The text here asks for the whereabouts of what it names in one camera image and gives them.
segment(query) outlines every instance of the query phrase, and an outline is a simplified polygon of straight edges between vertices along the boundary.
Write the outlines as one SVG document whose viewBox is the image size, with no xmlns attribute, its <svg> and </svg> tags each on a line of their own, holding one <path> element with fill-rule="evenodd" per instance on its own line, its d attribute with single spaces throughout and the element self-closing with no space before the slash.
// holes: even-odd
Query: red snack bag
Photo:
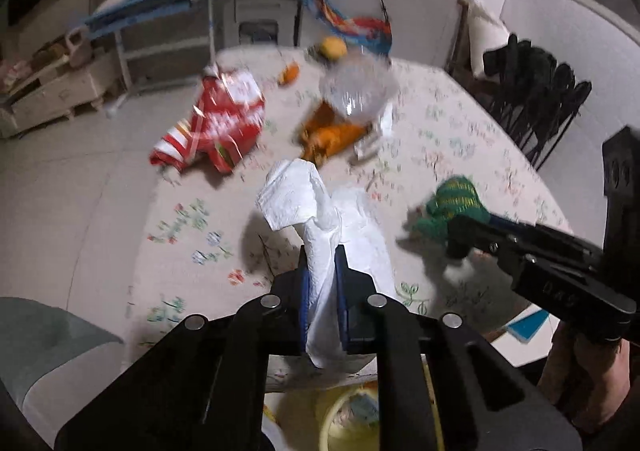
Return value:
<svg viewBox="0 0 640 451">
<path fill-rule="evenodd" d="M 207 152 L 220 173 L 231 173 L 254 147 L 263 121 L 264 97 L 250 72 L 203 77 L 202 94 L 191 115 L 187 160 Z"/>
</svg>

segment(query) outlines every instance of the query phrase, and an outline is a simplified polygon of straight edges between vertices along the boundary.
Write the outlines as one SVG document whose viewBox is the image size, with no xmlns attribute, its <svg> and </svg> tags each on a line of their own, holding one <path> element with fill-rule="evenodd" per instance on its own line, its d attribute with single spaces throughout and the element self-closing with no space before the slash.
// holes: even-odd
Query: tablecloth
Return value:
<svg viewBox="0 0 640 451">
<path fill-rule="evenodd" d="M 300 64 L 300 77 L 281 88 L 276 78 L 293 61 Z M 256 46 L 224 50 L 218 62 L 251 70 L 266 99 L 264 131 L 231 176 L 220 176 L 207 162 L 159 181 L 127 305 L 127 362 L 188 314 L 215 319 L 235 313 L 297 264 L 302 240 L 293 228 L 272 232 L 255 198 L 274 162 L 299 156 L 296 132 L 318 105 L 324 66 L 303 50 Z M 350 153 L 329 160 L 321 177 L 329 190 L 339 184 L 367 190 L 398 297 L 409 310 L 432 317 L 455 311 L 479 332 L 494 330 L 528 305 L 511 292 L 511 278 L 484 254 L 473 253 L 459 265 L 447 261 L 442 247 L 408 235 L 412 218 L 438 184 L 462 174 L 491 212 L 569 227 L 522 153 L 444 71 L 397 59 L 391 70 L 400 86 L 393 138 L 365 163 L 350 164 Z M 360 373 L 336 377 L 314 369 L 305 357 L 271 357 L 268 389 L 331 386 L 375 373 L 375 361 Z"/>
</svg>

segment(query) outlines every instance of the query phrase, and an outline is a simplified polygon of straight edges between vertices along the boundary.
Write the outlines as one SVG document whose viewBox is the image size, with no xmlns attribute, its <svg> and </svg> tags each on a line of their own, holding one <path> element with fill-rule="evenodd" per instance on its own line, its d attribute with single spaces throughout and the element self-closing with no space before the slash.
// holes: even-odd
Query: crumpled paper towel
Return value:
<svg viewBox="0 0 640 451">
<path fill-rule="evenodd" d="M 366 192 L 341 187 L 330 195 L 315 165 L 284 160 L 267 175 L 257 204 L 274 231 L 293 225 L 305 245 L 310 273 L 306 353 L 318 368 L 355 373 L 373 355 L 347 355 L 341 348 L 336 247 L 344 245 L 350 269 L 370 274 L 378 292 L 396 298 L 384 236 Z"/>
</svg>

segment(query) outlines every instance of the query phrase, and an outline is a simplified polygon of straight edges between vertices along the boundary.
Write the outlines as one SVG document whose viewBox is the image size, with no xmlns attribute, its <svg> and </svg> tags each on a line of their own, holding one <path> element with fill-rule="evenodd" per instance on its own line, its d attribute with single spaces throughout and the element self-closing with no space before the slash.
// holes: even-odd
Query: orange plastic wrapper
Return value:
<svg viewBox="0 0 640 451">
<path fill-rule="evenodd" d="M 263 122 L 264 97 L 249 71 L 203 77 L 188 131 L 168 131 L 152 151 L 151 164 L 182 170 L 204 152 L 220 173 L 229 174 L 254 147 Z"/>
</svg>

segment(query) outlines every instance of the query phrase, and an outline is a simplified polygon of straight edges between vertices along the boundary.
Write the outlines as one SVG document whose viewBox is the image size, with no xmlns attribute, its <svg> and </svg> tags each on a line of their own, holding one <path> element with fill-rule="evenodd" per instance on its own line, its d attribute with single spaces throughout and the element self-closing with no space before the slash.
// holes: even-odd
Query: green knitted item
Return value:
<svg viewBox="0 0 640 451">
<path fill-rule="evenodd" d="M 441 243 L 447 241 L 447 222 L 457 214 L 464 214 L 486 224 L 491 218 L 474 185 L 463 176 L 453 176 L 445 180 L 436 190 L 425 207 L 426 216 L 412 226 L 428 238 Z"/>
</svg>

